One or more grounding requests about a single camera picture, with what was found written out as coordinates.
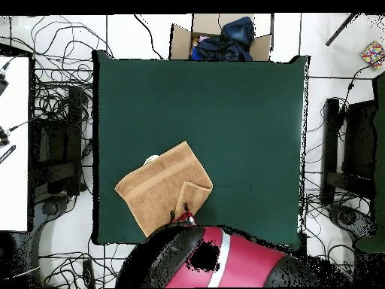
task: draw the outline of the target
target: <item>navy cloth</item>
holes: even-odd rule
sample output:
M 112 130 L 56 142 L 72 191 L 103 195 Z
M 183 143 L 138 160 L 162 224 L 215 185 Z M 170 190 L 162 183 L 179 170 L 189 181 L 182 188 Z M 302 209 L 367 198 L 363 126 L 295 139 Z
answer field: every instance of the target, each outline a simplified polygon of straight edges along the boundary
M 243 17 L 224 25 L 219 37 L 199 42 L 196 50 L 202 60 L 253 61 L 249 54 L 253 39 L 253 21 L 249 17 Z

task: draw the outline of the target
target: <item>small colorful box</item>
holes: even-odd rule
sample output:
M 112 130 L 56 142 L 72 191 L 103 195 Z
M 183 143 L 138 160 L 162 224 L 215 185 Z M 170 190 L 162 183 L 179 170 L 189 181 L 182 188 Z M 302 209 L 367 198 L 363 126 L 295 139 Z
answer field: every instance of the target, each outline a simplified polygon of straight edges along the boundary
M 385 56 L 385 51 L 383 50 L 383 47 L 381 44 L 379 44 L 377 41 L 373 41 L 372 44 L 370 44 L 364 52 L 361 53 L 362 58 L 367 62 L 372 64 L 373 62 L 376 62 L 381 57 Z M 383 60 L 381 60 L 379 63 L 375 63 L 373 68 L 380 68 L 382 66 Z

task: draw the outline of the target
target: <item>green mat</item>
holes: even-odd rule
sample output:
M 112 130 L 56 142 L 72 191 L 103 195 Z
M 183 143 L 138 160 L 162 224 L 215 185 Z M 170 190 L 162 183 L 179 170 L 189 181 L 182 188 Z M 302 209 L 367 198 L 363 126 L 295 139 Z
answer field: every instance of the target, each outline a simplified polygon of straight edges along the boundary
M 214 185 L 199 224 L 298 243 L 305 56 L 291 63 L 195 62 L 114 60 L 97 51 L 93 58 L 97 243 L 145 240 L 115 185 L 182 141 Z

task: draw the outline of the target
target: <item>white desk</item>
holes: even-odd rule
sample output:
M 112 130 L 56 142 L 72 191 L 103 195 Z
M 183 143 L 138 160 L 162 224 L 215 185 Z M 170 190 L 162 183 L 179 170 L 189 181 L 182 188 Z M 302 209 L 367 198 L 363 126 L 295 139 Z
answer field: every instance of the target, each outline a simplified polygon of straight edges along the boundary
M 10 57 L 0 56 L 0 68 Z M 28 120 L 29 60 L 13 59 L 5 72 L 9 83 L 0 96 L 0 126 L 10 129 Z M 0 148 L 0 156 L 12 145 L 16 150 L 0 164 L 0 230 L 27 231 L 28 124 L 8 136 L 10 144 Z

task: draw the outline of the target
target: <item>towel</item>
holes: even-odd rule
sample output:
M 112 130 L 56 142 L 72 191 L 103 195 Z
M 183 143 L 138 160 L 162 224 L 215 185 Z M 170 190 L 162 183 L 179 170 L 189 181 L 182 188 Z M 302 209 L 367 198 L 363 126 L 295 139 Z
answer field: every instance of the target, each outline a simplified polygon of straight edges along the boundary
M 125 176 L 115 191 L 126 201 L 144 235 L 184 213 L 201 208 L 213 184 L 186 141 Z

